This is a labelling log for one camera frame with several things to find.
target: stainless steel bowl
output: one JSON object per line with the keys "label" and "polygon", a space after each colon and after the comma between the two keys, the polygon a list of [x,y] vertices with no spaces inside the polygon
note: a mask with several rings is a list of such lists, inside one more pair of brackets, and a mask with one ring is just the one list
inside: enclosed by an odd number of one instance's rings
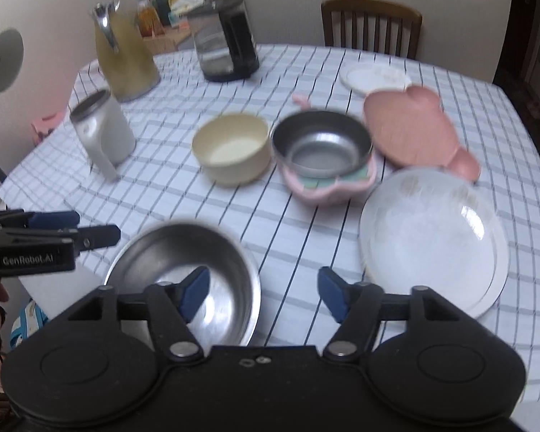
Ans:
{"label": "stainless steel bowl", "polygon": [[210,269],[210,293],[188,325],[205,351],[246,346],[260,313],[260,277],[237,239],[198,220],[171,220],[134,237],[116,256],[106,284],[120,294],[182,281],[197,266]]}
{"label": "stainless steel bowl", "polygon": [[372,154],[372,138],[354,118],[310,109],[282,120],[272,132],[279,161],[304,177],[340,177],[362,167]]}

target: checkered tablecloth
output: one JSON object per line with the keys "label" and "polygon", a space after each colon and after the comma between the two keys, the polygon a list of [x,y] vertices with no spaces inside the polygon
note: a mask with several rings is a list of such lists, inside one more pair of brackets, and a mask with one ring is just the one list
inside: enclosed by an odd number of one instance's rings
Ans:
{"label": "checkered tablecloth", "polygon": [[[292,93],[308,94],[317,108],[361,116],[362,97],[338,81],[343,63],[367,60],[405,70],[436,90],[465,144],[482,164],[480,193],[494,202],[510,247],[508,281],[480,321],[512,345],[528,369],[524,400],[540,399],[540,158],[510,101],[496,86],[458,73],[357,50],[260,46],[260,69],[249,80],[204,80],[193,51],[158,56],[161,83],[122,104],[138,144],[119,167],[122,179],[104,182],[69,123],[47,138],[10,174],[0,197],[13,207],[75,208],[82,224],[115,223],[114,248],[82,254],[103,278],[119,249],[141,229],[173,216],[197,216],[238,235],[260,268],[262,307],[257,344],[323,348],[337,328],[320,303],[317,270],[331,265],[349,282],[363,278],[357,244],[365,198],[311,208],[292,198],[274,164],[259,180],[221,188],[200,173],[190,152],[193,132],[224,112],[249,112],[269,123],[298,110]],[[68,107],[106,86],[96,62],[81,69]],[[378,181],[392,173],[377,157]],[[381,328],[384,339],[403,330]]]}

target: gold thermal pitcher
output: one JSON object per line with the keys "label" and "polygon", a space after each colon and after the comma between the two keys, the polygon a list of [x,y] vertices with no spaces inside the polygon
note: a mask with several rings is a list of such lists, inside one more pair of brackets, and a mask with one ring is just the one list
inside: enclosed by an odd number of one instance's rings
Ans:
{"label": "gold thermal pitcher", "polygon": [[91,15],[98,64],[114,97],[125,101],[150,91],[160,73],[138,30],[116,12],[119,5],[97,4]]}

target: wooden chair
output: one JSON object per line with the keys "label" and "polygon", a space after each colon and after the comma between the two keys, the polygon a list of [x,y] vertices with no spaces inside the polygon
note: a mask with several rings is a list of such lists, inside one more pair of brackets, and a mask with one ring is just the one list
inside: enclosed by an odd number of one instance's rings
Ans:
{"label": "wooden chair", "polygon": [[372,51],[380,53],[380,20],[386,20],[386,33],[384,35],[384,53],[390,53],[392,42],[393,22],[397,23],[396,56],[402,51],[402,35],[404,24],[410,25],[410,40],[408,42],[407,58],[415,59],[418,50],[418,39],[422,27],[422,15],[416,9],[398,3],[381,0],[327,0],[322,3],[322,23],[324,25],[324,42],[326,46],[334,46],[334,30],[332,27],[332,14],[340,13],[340,42],[346,47],[346,20],[352,18],[352,48],[358,48],[358,18],[363,18],[362,50],[368,50],[370,18],[374,23],[374,44]]}

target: white plate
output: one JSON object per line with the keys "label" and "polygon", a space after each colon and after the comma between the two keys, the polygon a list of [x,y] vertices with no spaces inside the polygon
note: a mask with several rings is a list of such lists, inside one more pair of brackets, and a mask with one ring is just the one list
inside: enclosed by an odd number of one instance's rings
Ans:
{"label": "white plate", "polygon": [[342,66],[340,81],[348,89],[363,95],[385,89],[404,90],[412,80],[404,71],[375,63],[352,63]]}
{"label": "white plate", "polygon": [[508,276],[508,243],[493,206],[466,181],[434,168],[393,174],[360,218],[366,276],[384,291],[427,285],[476,318]]}

